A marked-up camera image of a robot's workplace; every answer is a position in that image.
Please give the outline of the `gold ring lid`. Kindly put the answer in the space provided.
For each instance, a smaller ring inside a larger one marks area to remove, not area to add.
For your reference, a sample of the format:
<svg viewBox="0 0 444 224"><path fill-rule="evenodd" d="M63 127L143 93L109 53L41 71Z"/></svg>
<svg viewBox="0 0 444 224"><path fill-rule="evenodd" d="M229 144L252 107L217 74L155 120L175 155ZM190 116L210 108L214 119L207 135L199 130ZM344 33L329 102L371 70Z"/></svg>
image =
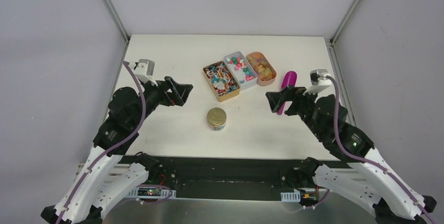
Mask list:
<svg viewBox="0 0 444 224"><path fill-rule="evenodd" d="M220 127L226 124L227 114L219 107L214 107L207 112L207 123L212 127Z"/></svg>

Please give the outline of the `magenta plastic scoop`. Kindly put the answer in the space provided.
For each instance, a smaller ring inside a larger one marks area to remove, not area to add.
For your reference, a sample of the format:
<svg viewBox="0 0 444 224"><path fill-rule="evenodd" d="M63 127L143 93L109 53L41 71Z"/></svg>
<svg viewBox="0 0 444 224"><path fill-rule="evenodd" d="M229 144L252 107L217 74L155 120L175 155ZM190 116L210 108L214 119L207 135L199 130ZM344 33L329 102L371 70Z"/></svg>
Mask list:
<svg viewBox="0 0 444 224"><path fill-rule="evenodd" d="M281 90L284 90L288 85L295 86L296 81L297 81L297 73L295 71L288 71L285 74L285 77L281 84ZM282 104L277 114L281 115L283 113L284 108L285 108L285 102Z"/></svg>

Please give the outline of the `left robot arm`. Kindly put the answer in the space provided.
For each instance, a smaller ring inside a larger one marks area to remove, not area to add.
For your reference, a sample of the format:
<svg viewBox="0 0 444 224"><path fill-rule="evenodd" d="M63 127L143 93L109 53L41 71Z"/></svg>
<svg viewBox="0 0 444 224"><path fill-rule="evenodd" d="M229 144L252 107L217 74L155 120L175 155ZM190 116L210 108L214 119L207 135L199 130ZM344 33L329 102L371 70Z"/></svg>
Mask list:
<svg viewBox="0 0 444 224"><path fill-rule="evenodd" d="M41 217L47 223L102 223L107 214L135 187L154 184L160 177L160 162L139 152L130 167L110 185L109 172L139 136L143 121L162 106L183 106L193 89L166 76L156 85L122 87L108 104L107 119L99 127L90 154L66 195L56 205L45 207Z"/></svg>

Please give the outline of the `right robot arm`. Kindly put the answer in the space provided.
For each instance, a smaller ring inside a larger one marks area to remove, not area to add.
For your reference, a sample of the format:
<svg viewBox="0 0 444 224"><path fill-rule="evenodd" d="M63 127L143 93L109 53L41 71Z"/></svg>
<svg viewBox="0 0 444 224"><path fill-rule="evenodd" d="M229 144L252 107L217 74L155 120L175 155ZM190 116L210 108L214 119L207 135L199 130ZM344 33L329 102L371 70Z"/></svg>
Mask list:
<svg viewBox="0 0 444 224"><path fill-rule="evenodd" d="M304 87L287 86L279 92L267 92L272 112L288 102L288 116L299 116L315 138L334 157L361 176L362 184L335 173L314 158L303 161L293 181L296 187L317 185L360 206L377 223L427 223L436 200L410 188L387 164L370 138L347 123L347 109L333 94L319 97Z"/></svg>

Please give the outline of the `clear plastic cup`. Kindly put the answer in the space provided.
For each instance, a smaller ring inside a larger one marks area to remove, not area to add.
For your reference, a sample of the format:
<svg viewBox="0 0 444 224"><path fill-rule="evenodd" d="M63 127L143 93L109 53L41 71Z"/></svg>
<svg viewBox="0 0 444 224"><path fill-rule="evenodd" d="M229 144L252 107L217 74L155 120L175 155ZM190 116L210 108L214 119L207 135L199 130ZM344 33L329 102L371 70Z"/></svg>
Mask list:
<svg viewBox="0 0 444 224"><path fill-rule="evenodd" d="M209 128L211 129L211 130L213 130L213 131L220 131L220 130L223 130L224 128L225 128L225 124L221 124L221 125L212 125L212 124L209 124L208 125L209 126Z"/></svg>

